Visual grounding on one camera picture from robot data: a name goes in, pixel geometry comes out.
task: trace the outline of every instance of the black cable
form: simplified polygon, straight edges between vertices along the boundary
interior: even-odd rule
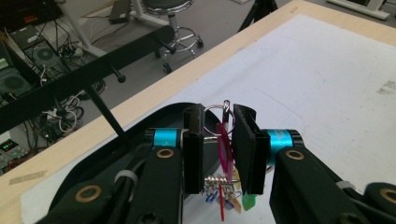
[[[73,48],[73,42],[71,41],[71,35],[57,22],[55,21],[55,24],[59,26],[64,32],[66,33],[66,40],[62,43],[60,46],[60,49],[64,46],[72,47]]]
[[[32,59],[34,58],[34,57],[33,57],[33,52],[35,52],[35,46],[38,44],[38,43],[37,43],[37,40],[38,40],[38,38],[41,36],[41,34],[43,33],[44,28],[46,28],[46,25],[47,25],[47,23],[44,23],[43,28],[41,28],[40,32],[39,32],[38,35],[37,35],[37,38],[35,39],[35,42],[33,43],[33,46],[32,46],[32,53],[31,53]]]
[[[96,88],[96,91],[101,94],[106,88],[106,83],[105,81],[102,79],[98,82],[98,87]]]
[[[119,27],[117,30],[111,32],[110,34],[107,35],[102,35],[101,37],[97,38],[96,40],[94,40],[92,42],[92,45],[95,44],[96,42],[103,40],[103,39],[107,39],[110,38],[111,36],[115,35],[119,30],[121,30],[122,28],[124,28],[125,26],[127,26],[129,24],[129,22],[126,22],[124,25],[122,25],[121,27]]]
[[[25,132],[26,132],[27,146],[29,148],[33,148],[31,143],[30,143],[30,134],[29,134],[29,130],[28,130],[27,125],[26,125],[26,121],[23,123],[23,125],[24,125]]]
[[[54,22],[55,22],[56,52],[59,53],[59,45],[58,45],[58,38],[59,38],[59,36],[58,36],[58,26],[57,26],[56,20],[54,20]]]
[[[84,108],[82,108],[81,106],[76,106],[76,116],[77,116],[77,119],[81,119],[82,116],[84,116],[84,113],[85,113]]]
[[[37,131],[37,129],[35,129],[34,124],[31,120],[29,120],[29,123],[31,125],[32,132],[33,132],[33,138],[35,141],[34,148],[32,148],[32,150],[37,150],[38,149],[38,131]]]

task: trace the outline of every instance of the desk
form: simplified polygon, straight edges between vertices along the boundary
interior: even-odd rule
[[[114,108],[112,112],[120,122],[120,125],[128,129],[134,123],[145,117],[149,112],[158,108],[164,101],[197,82],[219,64],[233,57],[238,50],[256,42],[261,37],[275,30],[275,28],[279,27],[281,24],[301,14],[396,46],[395,29],[304,1],[292,1],[270,16],[248,27],[244,32],[231,37],[224,43],[208,51],[205,55],[186,64],[171,75],[163,78],[161,81],[139,92],[136,96]],[[106,121],[103,118],[96,119],[81,128],[78,132],[71,134],[63,141],[44,151],[42,154],[2,176],[0,178],[0,218],[2,223],[21,223],[21,197],[27,197],[26,192],[35,190],[35,192],[42,193],[43,199],[52,198],[56,191],[54,189],[61,184],[60,179],[62,181],[62,177],[67,175],[74,164],[90,155],[93,151],[114,137],[115,133]],[[390,152],[389,156],[395,158],[394,152]],[[377,163],[370,163],[372,160],[364,159],[364,161],[367,162],[368,166],[373,165],[375,169],[381,169],[380,162],[378,165]],[[338,174],[341,177],[345,177],[343,173]],[[35,209],[35,211],[38,210],[37,212],[45,213],[47,208],[46,202],[44,201],[46,200],[39,202],[40,205],[42,205],[40,207],[37,206],[38,202],[34,202],[31,205],[31,210]],[[186,223],[194,223],[195,218],[199,219],[205,215],[193,213],[191,210],[187,211],[187,213],[189,214],[185,213],[188,217]],[[260,211],[252,211],[253,216],[259,213]],[[270,214],[268,209],[265,214],[266,216]]]

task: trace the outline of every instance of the chair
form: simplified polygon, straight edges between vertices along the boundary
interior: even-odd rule
[[[177,20],[175,14],[190,7],[193,0],[143,0],[142,5],[146,9],[147,13],[153,15],[167,15],[169,25],[175,31],[174,40],[170,43],[166,49],[158,49],[155,51],[157,58],[163,58],[163,71],[166,74],[172,72],[172,68],[167,62],[167,55],[169,53],[179,53],[188,50],[192,57],[195,59],[196,55],[192,48],[197,45],[198,48],[204,46],[204,42],[201,37],[190,28],[177,26]],[[180,36],[179,31],[184,30],[190,35]]]

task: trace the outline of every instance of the white table surface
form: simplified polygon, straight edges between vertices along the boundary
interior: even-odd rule
[[[296,129],[308,149],[363,192],[375,181],[396,184],[395,58],[392,46],[300,15],[238,50],[156,109],[225,99],[252,107],[261,128]],[[46,182],[22,195],[22,211],[36,202]],[[256,207],[242,215],[227,211],[227,223],[274,223],[271,184],[268,175]],[[23,213],[23,220],[36,214]],[[219,207],[194,196],[185,203],[183,220],[221,223]]]

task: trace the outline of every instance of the white cable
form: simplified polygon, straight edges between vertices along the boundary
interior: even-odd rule
[[[72,127],[71,127],[69,130],[64,130],[64,129],[62,128],[62,118],[60,118],[60,119],[59,119],[59,129],[60,129],[63,133],[70,133],[70,132],[72,132],[73,129],[76,127],[76,124],[77,124],[77,115],[76,115],[76,113],[73,112],[73,111],[71,111],[71,110],[67,110],[67,113],[70,113],[70,114],[73,115],[73,117],[74,117],[74,123],[73,123]]]
[[[41,75],[40,75],[40,85],[41,86],[43,86],[43,82],[46,82],[47,81],[47,79],[46,78],[43,78],[44,77],[44,74],[45,74],[45,72],[46,72],[46,65],[44,65],[43,64],[43,72],[41,73]]]
[[[83,93],[84,93],[84,91],[79,91],[76,95],[74,95],[74,96],[66,103],[66,107],[65,107],[64,109],[67,110],[67,111],[76,109],[76,107],[79,106],[79,103],[80,103],[80,100],[79,100],[78,97],[79,97],[81,94],[83,94]],[[76,106],[74,106],[74,107],[72,107],[72,108],[69,108],[69,106],[73,103],[74,100],[77,100],[77,101],[78,101],[77,104],[76,104]]]
[[[18,45],[17,45],[17,43],[15,43],[14,39],[13,39],[13,38],[11,38],[11,36],[9,36],[9,33],[8,33],[8,31],[7,31],[7,28],[6,28],[6,27],[4,27],[4,32],[6,33],[6,36],[7,36],[7,38],[8,38],[9,40],[11,40],[11,43],[12,43],[12,45],[14,45],[15,47],[17,47],[17,48],[18,48]]]
[[[58,118],[57,116],[56,116],[56,110],[55,111],[51,111],[51,110],[49,110],[49,111],[41,111],[41,113],[42,114],[46,114],[46,115],[49,115],[49,116],[51,116],[52,118]]]

